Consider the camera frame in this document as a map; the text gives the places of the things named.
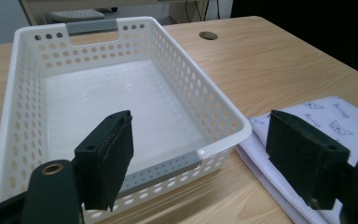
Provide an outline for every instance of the folded cloth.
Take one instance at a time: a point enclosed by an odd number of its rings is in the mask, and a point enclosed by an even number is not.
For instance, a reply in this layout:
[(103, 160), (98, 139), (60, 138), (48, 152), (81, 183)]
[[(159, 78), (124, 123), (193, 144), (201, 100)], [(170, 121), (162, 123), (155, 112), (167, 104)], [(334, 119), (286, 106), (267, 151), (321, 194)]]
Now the folded cloth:
[[(349, 149), (350, 165), (358, 162), (358, 108), (354, 105), (338, 96), (329, 96), (281, 111), (302, 118)], [(269, 113), (250, 118), (250, 121), (253, 133), (240, 143), (237, 152), (283, 211), (295, 223), (339, 223), (340, 201), (336, 200), (332, 210), (312, 210), (269, 161), (266, 152)]]

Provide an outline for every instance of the laundry basket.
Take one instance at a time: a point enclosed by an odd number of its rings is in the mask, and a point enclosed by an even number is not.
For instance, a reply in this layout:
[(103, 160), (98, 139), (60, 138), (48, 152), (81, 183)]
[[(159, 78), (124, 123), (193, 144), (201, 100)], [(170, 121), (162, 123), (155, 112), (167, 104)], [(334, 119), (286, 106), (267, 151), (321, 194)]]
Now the laundry basket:
[(118, 111), (132, 114), (128, 176), (150, 167), (166, 172), (161, 164), (189, 153), (200, 163), (117, 199), (113, 212), (85, 211), (87, 223), (216, 171), (250, 135), (247, 118), (154, 19), (117, 19), (117, 28), (117, 40), (81, 46), (65, 24), (15, 34), (0, 126), (0, 202), (26, 191), (38, 165), (71, 160)]

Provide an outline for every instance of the white cloth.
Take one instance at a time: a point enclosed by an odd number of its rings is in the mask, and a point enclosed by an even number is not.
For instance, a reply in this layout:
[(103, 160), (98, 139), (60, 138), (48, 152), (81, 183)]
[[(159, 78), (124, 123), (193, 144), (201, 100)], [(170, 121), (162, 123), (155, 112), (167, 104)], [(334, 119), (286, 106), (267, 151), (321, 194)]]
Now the white cloth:
[[(351, 151), (348, 163), (358, 162), (358, 108), (338, 96), (280, 109), (296, 115), (326, 133)], [(333, 210), (315, 211), (296, 194), (283, 175), (269, 161), (266, 142), (269, 113), (250, 118), (253, 133), (240, 143), (237, 152), (283, 211), (295, 223), (339, 223), (342, 204), (336, 200)]]

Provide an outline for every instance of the table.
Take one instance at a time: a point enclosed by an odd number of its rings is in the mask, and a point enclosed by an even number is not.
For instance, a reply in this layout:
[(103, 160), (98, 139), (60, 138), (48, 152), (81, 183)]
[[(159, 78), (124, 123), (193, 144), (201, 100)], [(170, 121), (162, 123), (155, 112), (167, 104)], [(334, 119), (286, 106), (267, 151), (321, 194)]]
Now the table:
[[(358, 72), (272, 23), (248, 17), (166, 26), (248, 118), (339, 95), (358, 106)], [(218, 35), (199, 37), (202, 31)], [(117, 33), (72, 37), (101, 42)], [(0, 45), (0, 116), (11, 44)], [(291, 223), (235, 151), (219, 172), (111, 217), (103, 223)]]
[[(25, 14), (32, 25), (46, 24), (45, 13), (53, 11), (69, 11), (90, 8), (132, 7), (150, 4), (170, 4), (170, 17), (177, 23), (187, 22), (187, 11), (192, 21), (200, 16), (194, 1), (186, 0), (21, 0)], [(197, 0), (201, 19), (204, 20), (208, 0)]]

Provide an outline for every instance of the basket handle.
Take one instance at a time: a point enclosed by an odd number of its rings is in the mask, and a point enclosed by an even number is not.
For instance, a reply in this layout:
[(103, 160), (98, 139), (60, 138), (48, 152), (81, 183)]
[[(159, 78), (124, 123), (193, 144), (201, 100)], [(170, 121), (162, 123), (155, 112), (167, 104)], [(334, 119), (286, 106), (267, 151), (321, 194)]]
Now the basket handle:
[(84, 35), (89, 33), (104, 33), (117, 31), (117, 20), (73, 21), (66, 23), (69, 35)]
[(123, 198), (139, 190), (157, 185), (158, 183), (197, 168), (200, 158), (196, 151), (188, 152), (168, 161), (126, 175), (117, 198)]

